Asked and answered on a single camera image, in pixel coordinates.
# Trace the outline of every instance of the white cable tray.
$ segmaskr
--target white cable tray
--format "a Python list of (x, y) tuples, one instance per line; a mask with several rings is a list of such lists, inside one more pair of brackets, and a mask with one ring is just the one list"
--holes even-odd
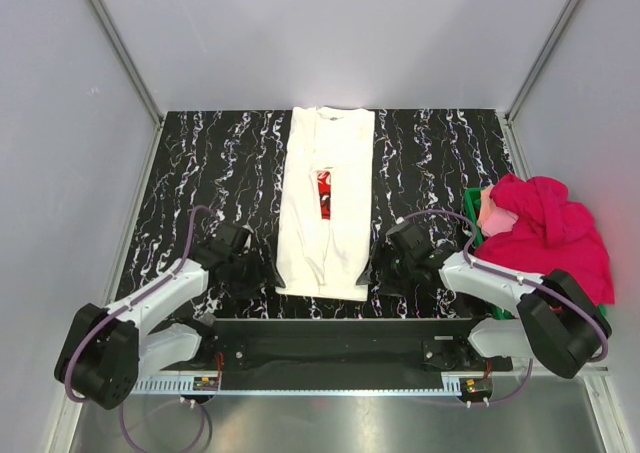
[(205, 396), (460, 396), (460, 378), (443, 376), (442, 388), (386, 389), (386, 390), (207, 390), (198, 387), (213, 385), (216, 373), (211, 375), (152, 375), (138, 380), (132, 395), (205, 395)]

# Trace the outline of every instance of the black and white patterned mat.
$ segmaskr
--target black and white patterned mat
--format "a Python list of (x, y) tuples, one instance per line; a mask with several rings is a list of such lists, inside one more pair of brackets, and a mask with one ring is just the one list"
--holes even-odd
[[(376, 110), (372, 239), (416, 210), (462, 211), (467, 187), (487, 186), (511, 171), (493, 110)], [(118, 298), (151, 281), (181, 256), (190, 209), (210, 206), (196, 239), (218, 220), (249, 224), (276, 251), (285, 147), (291, 111), (199, 111), (168, 114), (118, 288)], [(462, 245), (449, 218), (423, 220), (432, 241)], [(179, 310), (219, 318), (434, 318), (456, 316), (455, 294), (434, 288), (365, 303), (286, 297), (233, 301), (207, 291)]]

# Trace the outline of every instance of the metal floor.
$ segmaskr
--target metal floor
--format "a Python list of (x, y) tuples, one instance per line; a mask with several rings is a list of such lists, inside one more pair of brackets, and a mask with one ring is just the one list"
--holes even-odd
[[(516, 386), (512, 377), (495, 382), (496, 397)], [(149, 415), (168, 401), (172, 400), (166, 396), (137, 396), (126, 403), (131, 436), (148, 452), (181, 451), (200, 425), (199, 413), (177, 401)], [(203, 438), (194, 452), (605, 451), (582, 382), (555, 377), (534, 377), (521, 396), (488, 409), (436, 406), (418, 398), (219, 397), (207, 403), (206, 410), (213, 434), (208, 443)], [(130, 451), (119, 431), (117, 410), (87, 405), (71, 452)]]

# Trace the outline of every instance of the pink cloth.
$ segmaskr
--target pink cloth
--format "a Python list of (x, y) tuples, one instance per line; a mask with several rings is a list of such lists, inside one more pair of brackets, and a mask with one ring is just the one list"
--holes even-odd
[(595, 304), (614, 303), (609, 254), (595, 220), (557, 180), (513, 174), (491, 191), (496, 205), (518, 215), (513, 230), (492, 236), (476, 250), (478, 258), (516, 270), (569, 272)]
[(493, 185), (480, 192), (480, 213), (478, 214), (478, 226), (485, 236), (494, 236), (498, 233), (511, 231), (518, 221), (518, 215), (500, 208), (491, 199)]
[(491, 190), (493, 185), (486, 187), (480, 192), (480, 213), (478, 213), (478, 226), (482, 225), (489, 218), (493, 210), (496, 208), (495, 202), (491, 199)]

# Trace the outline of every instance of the green basket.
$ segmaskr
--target green basket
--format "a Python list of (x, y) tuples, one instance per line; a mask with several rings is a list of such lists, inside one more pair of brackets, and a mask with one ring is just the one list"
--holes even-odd
[[(478, 224), (478, 213), (480, 211), (481, 191), (482, 188), (467, 188), (467, 190), (464, 192), (464, 213), (466, 217), (473, 221), (473, 224), (476, 226)], [(482, 236), (482, 231), (480, 231), (480, 228), (478, 228), (478, 235), (476, 236), (473, 244), (477, 248), (482, 244), (483, 241), (484, 236)], [(604, 305), (599, 305), (598, 308), (600, 309), (600, 312), (603, 316), (607, 316), (607, 309)], [(508, 320), (513, 318), (511, 313), (495, 305), (491, 305), (491, 309), (493, 311), (494, 318), (497, 318), (498, 320)]]

